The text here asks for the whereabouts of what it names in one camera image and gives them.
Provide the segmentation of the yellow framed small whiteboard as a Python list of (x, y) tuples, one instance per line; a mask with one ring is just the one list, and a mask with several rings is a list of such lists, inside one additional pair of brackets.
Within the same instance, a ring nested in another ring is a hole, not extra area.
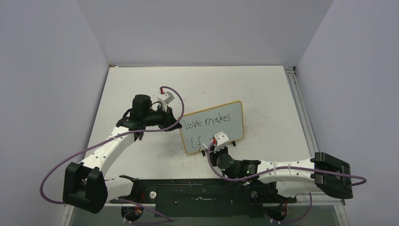
[(200, 153), (218, 132), (227, 134), (230, 142), (244, 137), (243, 104), (234, 101), (189, 113), (180, 120), (184, 151), (187, 155)]

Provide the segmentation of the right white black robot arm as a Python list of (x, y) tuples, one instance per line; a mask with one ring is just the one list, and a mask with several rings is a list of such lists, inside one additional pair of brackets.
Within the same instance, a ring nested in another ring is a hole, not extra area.
[(271, 184), (266, 195), (273, 202), (321, 192), (337, 199), (353, 198), (351, 167), (343, 160), (323, 152), (299, 161), (236, 160), (228, 153), (227, 138), (220, 131), (203, 144), (208, 164), (220, 179)]

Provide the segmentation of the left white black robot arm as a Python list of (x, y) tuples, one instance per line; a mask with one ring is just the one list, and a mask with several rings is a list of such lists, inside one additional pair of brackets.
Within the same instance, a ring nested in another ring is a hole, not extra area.
[(71, 162), (65, 169), (63, 202), (91, 213), (98, 213), (111, 200), (123, 197), (133, 203), (140, 198), (135, 179), (129, 176), (105, 179), (105, 175), (123, 151), (140, 139), (147, 127), (158, 131), (180, 129), (182, 125), (168, 106), (174, 100), (170, 92), (158, 96), (153, 109), (148, 95), (135, 95), (132, 107), (116, 123), (108, 140), (79, 163)]

